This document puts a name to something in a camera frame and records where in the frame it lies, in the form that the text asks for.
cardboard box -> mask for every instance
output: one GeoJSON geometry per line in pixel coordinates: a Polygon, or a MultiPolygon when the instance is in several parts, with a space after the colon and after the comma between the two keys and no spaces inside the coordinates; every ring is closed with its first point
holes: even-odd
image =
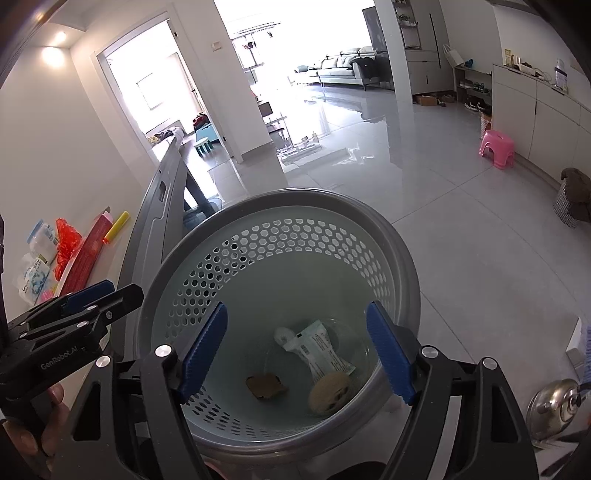
{"type": "Polygon", "coordinates": [[[421,95],[418,98],[418,104],[423,106],[437,106],[437,98],[430,95],[421,95]]]}

sofa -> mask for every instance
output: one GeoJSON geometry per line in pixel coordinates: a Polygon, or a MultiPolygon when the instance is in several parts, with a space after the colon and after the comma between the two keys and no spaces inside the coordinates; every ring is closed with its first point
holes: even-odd
{"type": "Polygon", "coordinates": [[[375,52],[371,45],[361,48],[342,50],[338,55],[326,56],[313,65],[300,65],[295,69],[293,81],[296,83],[347,83],[367,85],[379,83],[379,77],[368,78],[363,75],[361,68],[355,62],[360,57],[375,59],[375,52]]]}

window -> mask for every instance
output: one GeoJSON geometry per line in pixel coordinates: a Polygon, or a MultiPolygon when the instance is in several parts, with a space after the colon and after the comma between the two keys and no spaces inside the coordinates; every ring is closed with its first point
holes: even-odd
{"type": "Polygon", "coordinates": [[[137,86],[150,110],[154,110],[164,102],[164,86],[157,75],[150,73],[147,77],[142,78],[137,86]]]}

perforated basket liner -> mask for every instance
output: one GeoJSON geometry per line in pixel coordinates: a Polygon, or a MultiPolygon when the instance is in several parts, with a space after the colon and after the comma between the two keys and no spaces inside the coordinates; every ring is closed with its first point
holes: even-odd
{"type": "MultiPolygon", "coordinates": [[[[222,437],[226,445],[282,439],[324,419],[311,415],[306,398],[295,398],[293,389],[276,403],[248,391],[245,379],[264,369],[274,329],[339,319],[371,346],[365,307],[378,299],[390,311],[393,292],[382,251],[356,223],[315,207],[263,210],[226,225],[187,256],[158,303],[152,345],[171,343],[184,328],[197,335],[217,302],[224,302],[228,332],[202,390],[183,406],[185,416],[197,427],[194,434],[222,437]]],[[[358,389],[377,363],[372,347],[368,355],[368,368],[358,369],[358,389]]],[[[274,373],[284,381],[297,370],[292,381],[305,378],[311,387],[308,367],[293,357],[289,369],[274,373]]]]}

finger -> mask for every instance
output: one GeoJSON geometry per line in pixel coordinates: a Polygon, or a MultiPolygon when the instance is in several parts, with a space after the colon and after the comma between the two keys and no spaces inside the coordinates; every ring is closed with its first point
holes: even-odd
{"type": "Polygon", "coordinates": [[[19,424],[6,421],[4,429],[21,455],[35,455],[39,450],[35,437],[19,424]]]}
{"type": "Polygon", "coordinates": [[[59,405],[64,401],[64,387],[62,387],[61,384],[56,383],[53,387],[49,387],[47,392],[49,393],[51,402],[54,405],[59,405]]]}
{"type": "Polygon", "coordinates": [[[49,456],[53,456],[56,453],[57,442],[60,439],[60,432],[62,427],[66,424],[70,409],[63,403],[53,407],[51,415],[49,416],[49,422],[45,431],[41,435],[41,445],[43,450],[49,456]]]}

